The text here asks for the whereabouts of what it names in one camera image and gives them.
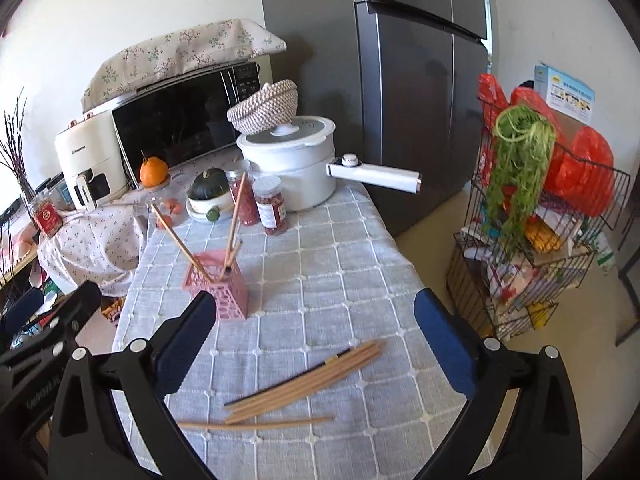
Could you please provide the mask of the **black wooden chopstick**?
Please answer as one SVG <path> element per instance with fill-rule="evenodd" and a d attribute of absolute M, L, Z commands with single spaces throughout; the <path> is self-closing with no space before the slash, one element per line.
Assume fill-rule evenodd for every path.
<path fill-rule="evenodd" d="M 330 364 L 331 362 L 333 362 L 335 360 L 338 360 L 339 358 L 341 358 L 345 354 L 352 352 L 352 350 L 354 350 L 354 348 L 345 349 L 345 350 L 343 350 L 341 352 L 335 353 L 333 356 L 329 356 L 328 358 L 324 359 L 319 364 L 316 364 L 316 365 L 312 366 L 311 368 L 307 368 L 303 372 L 300 372 L 300 373 L 298 373 L 296 375 L 293 375 L 293 376 L 291 376 L 289 378 L 285 378 L 283 380 L 280 380 L 280 382 L 275 382 L 273 385 L 271 385 L 269 387 L 258 389 L 256 392 L 248 394 L 247 396 L 241 396 L 240 398 L 237 398 L 235 400 L 227 402 L 227 403 L 224 404 L 224 407 L 225 408 L 231 408 L 232 405 L 234 405 L 234 404 L 238 404 L 238 403 L 241 403 L 241 402 L 243 402 L 245 400 L 254 398 L 255 396 L 258 396 L 258 394 L 268 392 L 270 390 L 273 390 L 275 388 L 283 386 L 287 382 L 292 382 L 294 379 L 297 379 L 299 377 L 303 377 L 305 375 L 308 375 L 311 372 L 314 372 L 315 370 L 318 370 L 321 367 L 325 367 L 326 365 Z"/>

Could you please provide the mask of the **floral white cloth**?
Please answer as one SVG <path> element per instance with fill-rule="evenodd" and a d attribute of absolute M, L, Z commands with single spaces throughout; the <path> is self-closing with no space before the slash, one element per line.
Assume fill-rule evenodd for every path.
<path fill-rule="evenodd" d="M 86 281 L 107 297 L 123 297 L 146 245 L 146 213 L 140 205 L 107 205 L 64 214 L 63 224 L 38 246 L 40 266 L 62 292 Z"/>

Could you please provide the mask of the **red label glass jar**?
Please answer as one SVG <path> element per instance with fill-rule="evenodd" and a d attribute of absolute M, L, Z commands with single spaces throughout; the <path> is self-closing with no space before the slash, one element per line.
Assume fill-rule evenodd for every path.
<path fill-rule="evenodd" d="M 62 218 L 47 194 L 36 195 L 29 203 L 32 218 L 46 237 L 55 236 L 63 225 Z"/>

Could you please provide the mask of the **leaning wooden chopstick in holder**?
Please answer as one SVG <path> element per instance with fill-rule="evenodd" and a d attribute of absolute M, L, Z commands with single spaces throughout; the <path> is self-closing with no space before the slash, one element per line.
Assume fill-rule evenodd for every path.
<path fill-rule="evenodd" d="M 180 252 L 182 252 L 183 255 L 186 256 L 186 258 L 190 261 L 192 266 L 194 266 L 194 268 L 198 270 L 198 272 L 200 272 L 201 276 L 205 278 L 206 281 L 208 281 L 210 284 L 213 284 L 214 280 L 212 279 L 212 277 L 207 273 L 204 266 L 200 263 L 200 260 L 198 260 L 198 258 L 196 258 L 192 254 L 192 252 L 190 252 L 190 249 L 186 247 L 186 244 L 183 243 L 182 239 L 178 237 L 178 234 L 174 231 L 172 226 L 168 223 L 168 221 L 165 219 L 163 214 L 160 212 L 160 208 L 157 207 L 157 204 L 150 203 L 150 208 L 154 212 L 156 220 L 160 222 L 160 225 L 164 228 L 164 230 L 169 234 L 171 239 L 178 246 L 178 248 L 180 249 Z"/>

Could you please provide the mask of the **clear jar with tomatoes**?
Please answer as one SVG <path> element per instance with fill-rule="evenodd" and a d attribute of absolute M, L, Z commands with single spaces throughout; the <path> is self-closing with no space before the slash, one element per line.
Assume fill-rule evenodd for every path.
<path fill-rule="evenodd" d="M 166 223 L 173 228 L 181 226 L 188 218 L 184 201 L 178 198 L 152 195 L 146 198 L 143 203 L 146 208 L 148 226 L 151 229 L 164 229 L 162 222 L 158 220 L 157 214 L 153 210 L 153 206 L 160 212 Z"/>

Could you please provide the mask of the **dried twig bunch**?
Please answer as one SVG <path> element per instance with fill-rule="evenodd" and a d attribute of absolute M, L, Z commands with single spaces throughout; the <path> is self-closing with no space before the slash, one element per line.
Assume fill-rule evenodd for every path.
<path fill-rule="evenodd" d="M 1 165 L 15 178 L 21 193 L 30 202 L 36 195 L 29 183 L 23 150 L 23 126 L 27 99 L 23 90 L 15 98 L 13 110 L 2 114 Z"/>

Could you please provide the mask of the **orange fruit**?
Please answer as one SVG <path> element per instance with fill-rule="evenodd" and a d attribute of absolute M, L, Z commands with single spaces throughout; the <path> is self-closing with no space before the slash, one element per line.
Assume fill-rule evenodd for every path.
<path fill-rule="evenodd" d="M 141 184 L 145 188 L 155 188 L 162 184 L 168 176 L 168 165 L 163 159 L 142 154 L 142 164 L 139 170 Z"/>

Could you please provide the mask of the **grey checked tablecloth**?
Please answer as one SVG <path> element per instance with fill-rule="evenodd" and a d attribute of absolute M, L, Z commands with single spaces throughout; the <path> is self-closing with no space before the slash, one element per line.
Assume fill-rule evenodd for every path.
<path fill-rule="evenodd" d="M 209 333 L 171 414 L 221 479 L 410 479 L 464 404 L 413 314 L 421 281 L 369 194 L 338 182 L 323 204 L 269 236 L 242 229 L 238 263 L 250 307 Z M 331 388 L 222 431 L 226 404 L 377 340 L 380 356 Z"/>

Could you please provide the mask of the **red filled spice jar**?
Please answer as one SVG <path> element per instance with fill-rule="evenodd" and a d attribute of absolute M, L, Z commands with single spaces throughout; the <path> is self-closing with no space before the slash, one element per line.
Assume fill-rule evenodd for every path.
<path fill-rule="evenodd" d="M 239 203 L 238 219 L 243 226 L 254 226 L 259 222 L 259 214 L 253 194 L 254 174 L 248 160 L 230 162 L 224 170 L 233 203 Z"/>

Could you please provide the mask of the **black microwave oven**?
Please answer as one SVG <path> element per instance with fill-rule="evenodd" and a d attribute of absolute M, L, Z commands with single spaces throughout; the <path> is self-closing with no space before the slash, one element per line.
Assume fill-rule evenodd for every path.
<path fill-rule="evenodd" d="M 235 144 L 240 135 L 227 113 L 259 90 L 255 62 L 153 84 L 112 110 L 129 177 L 139 186 L 145 160 L 170 168 Z"/>

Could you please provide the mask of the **labelled red spice jar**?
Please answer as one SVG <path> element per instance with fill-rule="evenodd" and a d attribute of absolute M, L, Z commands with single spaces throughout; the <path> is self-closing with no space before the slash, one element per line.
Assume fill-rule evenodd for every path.
<path fill-rule="evenodd" d="M 276 176 L 257 178 L 253 182 L 253 194 L 265 233 L 274 235 L 284 232 L 288 225 L 281 179 Z"/>

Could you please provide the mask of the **red plastic bag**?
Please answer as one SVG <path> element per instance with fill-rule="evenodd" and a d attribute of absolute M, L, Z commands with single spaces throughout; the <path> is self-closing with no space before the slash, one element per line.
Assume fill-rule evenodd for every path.
<path fill-rule="evenodd" d="M 614 198 L 614 157 L 608 141 L 580 122 L 563 127 L 558 113 L 532 88 L 521 86 L 506 96 L 495 76 L 480 75 L 478 97 L 483 126 L 491 131 L 498 115 L 525 105 L 555 128 L 555 144 L 544 190 L 562 198 L 574 209 L 594 218 L 604 214 Z"/>

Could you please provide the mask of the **white electric cooking pot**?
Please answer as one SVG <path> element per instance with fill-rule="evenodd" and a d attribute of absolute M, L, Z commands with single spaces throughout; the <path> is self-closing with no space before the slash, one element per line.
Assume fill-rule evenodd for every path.
<path fill-rule="evenodd" d="M 335 122 L 318 116 L 296 116 L 290 122 L 236 140 L 243 157 L 261 176 L 281 180 L 289 211 L 310 209 L 327 200 L 340 179 L 419 193 L 421 175 L 412 170 L 366 164 L 357 155 L 338 156 Z"/>

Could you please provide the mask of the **green leafy vegetables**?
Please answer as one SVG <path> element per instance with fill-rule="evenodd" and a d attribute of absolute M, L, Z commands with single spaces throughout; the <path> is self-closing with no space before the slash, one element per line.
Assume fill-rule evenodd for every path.
<path fill-rule="evenodd" d="M 544 187 L 556 139 L 554 125 L 526 105 L 510 106 L 492 130 L 495 162 L 487 188 L 487 214 L 501 222 L 499 243 L 511 258 L 525 240 L 527 219 L 535 212 Z"/>

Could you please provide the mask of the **dark grey refrigerator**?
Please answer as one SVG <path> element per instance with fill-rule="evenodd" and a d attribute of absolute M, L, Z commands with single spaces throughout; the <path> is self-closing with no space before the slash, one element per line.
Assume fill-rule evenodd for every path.
<path fill-rule="evenodd" d="M 484 0 L 262 0 L 286 44 L 276 79 L 298 110 L 335 122 L 338 154 L 418 172 L 419 193 L 370 188 L 400 234 L 470 180 L 480 145 L 478 80 L 487 68 Z"/>

